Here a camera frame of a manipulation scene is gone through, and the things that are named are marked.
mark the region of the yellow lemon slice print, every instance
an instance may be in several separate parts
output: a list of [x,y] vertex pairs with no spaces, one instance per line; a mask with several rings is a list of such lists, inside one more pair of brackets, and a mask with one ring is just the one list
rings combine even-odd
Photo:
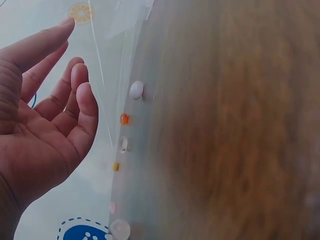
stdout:
[[78,25],[84,25],[94,18],[95,12],[87,3],[77,3],[69,9],[69,16],[73,17]]

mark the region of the transparent plastic sheet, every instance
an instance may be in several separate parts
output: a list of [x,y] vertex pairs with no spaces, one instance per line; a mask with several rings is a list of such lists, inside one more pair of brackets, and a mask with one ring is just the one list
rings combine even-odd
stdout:
[[[0,0],[0,48],[56,25],[77,4],[78,0]],[[82,4],[92,10],[92,20],[77,24],[67,52],[29,105],[50,94],[71,58],[82,57],[99,105],[96,139],[70,178],[25,211],[15,240],[85,240],[93,239],[93,234],[100,235],[100,240],[108,232],[119,119],[127,98],[139,34],[153,0],[87,0]]]

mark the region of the blue circle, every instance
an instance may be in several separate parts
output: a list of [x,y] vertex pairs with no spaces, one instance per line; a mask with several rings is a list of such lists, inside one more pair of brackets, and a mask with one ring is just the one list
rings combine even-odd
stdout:
[[35,107],[37,101],[37,93],[35,93],[34,98],[33,98],[33,103],[32,103],[32,109]]

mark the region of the wooden surface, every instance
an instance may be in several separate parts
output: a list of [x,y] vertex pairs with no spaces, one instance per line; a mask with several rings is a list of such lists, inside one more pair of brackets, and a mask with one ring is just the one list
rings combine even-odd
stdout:
[[111,197],[132,240],[320,239],[319,9],[156,0]]

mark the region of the hand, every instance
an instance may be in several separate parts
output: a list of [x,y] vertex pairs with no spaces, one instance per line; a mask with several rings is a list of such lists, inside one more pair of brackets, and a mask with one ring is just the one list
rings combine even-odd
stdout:
[[27,104],[66,51],[74,27],[68,18],[0,49],[0,177],[21,211],[67,179],[96,135],[98,105],[79,57],[48,98],[34,109]]

